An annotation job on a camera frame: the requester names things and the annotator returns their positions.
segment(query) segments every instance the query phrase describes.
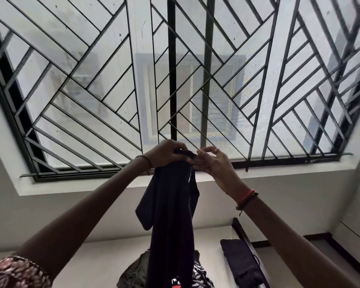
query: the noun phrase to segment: person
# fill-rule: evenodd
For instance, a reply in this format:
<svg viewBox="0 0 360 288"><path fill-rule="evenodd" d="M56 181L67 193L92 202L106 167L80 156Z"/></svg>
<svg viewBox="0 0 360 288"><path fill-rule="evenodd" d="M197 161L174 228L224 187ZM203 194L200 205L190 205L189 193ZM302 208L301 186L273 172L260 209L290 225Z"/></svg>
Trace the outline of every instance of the person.
<svg viewBox="0 0 360 288"><path fill-rule="evenodd" d="M187 160L196 171L210 174L236 203L251 189L238 177L228 157L216 147L197 150L190 159L174 154L187 150L181 142L166 140L138 156L86 198L36 233L13 255L0 261L0 288L48 288L84 240L137 176L150 167ZM353 288L355 284L310 242L298 235L262 200L253 197L243 211L273 245L304 288Z"/></svg>

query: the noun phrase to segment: bracelet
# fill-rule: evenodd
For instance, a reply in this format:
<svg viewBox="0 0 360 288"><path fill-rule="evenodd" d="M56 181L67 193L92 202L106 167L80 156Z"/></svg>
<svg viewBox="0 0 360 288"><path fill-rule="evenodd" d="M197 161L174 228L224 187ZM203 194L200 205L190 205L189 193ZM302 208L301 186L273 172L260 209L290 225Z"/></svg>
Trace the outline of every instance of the bracelet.
<svg viewBox="0 0 360 288"><path fill-rule="evenodd" d="M237 204L236 206L236 210L240 210L240 215L243 212L243 209L245 208L245 206L248 204L248 202L250 202L253 198L255 198L257 195L259 195L258 192L255 192L255 190L250 190Z"/></svg>
<svg viewBox="0 0 360 288"><path fill-rule="evenodd" d="M145 159L149 162L149 169L148 169L148 171L146 171L146 172L149 174L150 169L152 169L151 160L148 159L145 155L138 155L137 157L143 157L143 158L145 158Z"/></svg>

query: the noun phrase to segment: floral sleeve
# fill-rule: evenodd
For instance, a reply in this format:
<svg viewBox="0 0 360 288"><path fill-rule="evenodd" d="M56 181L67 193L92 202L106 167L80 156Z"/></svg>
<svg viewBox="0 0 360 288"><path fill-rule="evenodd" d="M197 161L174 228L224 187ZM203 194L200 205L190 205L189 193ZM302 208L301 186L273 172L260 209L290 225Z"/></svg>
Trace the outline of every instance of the floral sleeve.
<svg viewBox="0 0 360 288"><path fill-rule="evenodd" d="M0 261L0 288L51 288L48 274L34 262L18 256Z"/></svg>

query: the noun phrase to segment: person's right hand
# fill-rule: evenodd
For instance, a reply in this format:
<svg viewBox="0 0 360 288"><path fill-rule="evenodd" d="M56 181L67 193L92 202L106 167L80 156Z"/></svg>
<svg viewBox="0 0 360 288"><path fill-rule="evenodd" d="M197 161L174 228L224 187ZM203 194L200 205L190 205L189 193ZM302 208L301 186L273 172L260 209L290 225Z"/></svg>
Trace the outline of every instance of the person's right hand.
<svg viewBox="0 0 360 288"><path fill-rule="evenodd" d="M192 164L195 170L210 174L217 185L236 203L239 203L250 191L250 188L236 174L228 156L214 146L198 149L197 156L193 160L188 158L187 162Z"/></svg>

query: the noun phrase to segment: forearm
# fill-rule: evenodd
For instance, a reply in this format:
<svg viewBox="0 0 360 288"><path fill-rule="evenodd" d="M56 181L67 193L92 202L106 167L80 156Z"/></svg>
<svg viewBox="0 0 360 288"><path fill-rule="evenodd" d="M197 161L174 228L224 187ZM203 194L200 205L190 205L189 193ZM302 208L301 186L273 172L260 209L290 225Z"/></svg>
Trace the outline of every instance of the forearm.
<svg viewBox="0 0 360 288"><path fill-rule="evenodd" d="M40 230L14 254L34 261L54 279L130 182L148 168L145 158L132 160L119 173Z"/></svg>
<svg viewBox="0 0 360 288"><path fill-rule="evenodd" d="M260 198L244 212L256 224L304 288L354 288L355 284L325 255L290 228Z"/></svg>

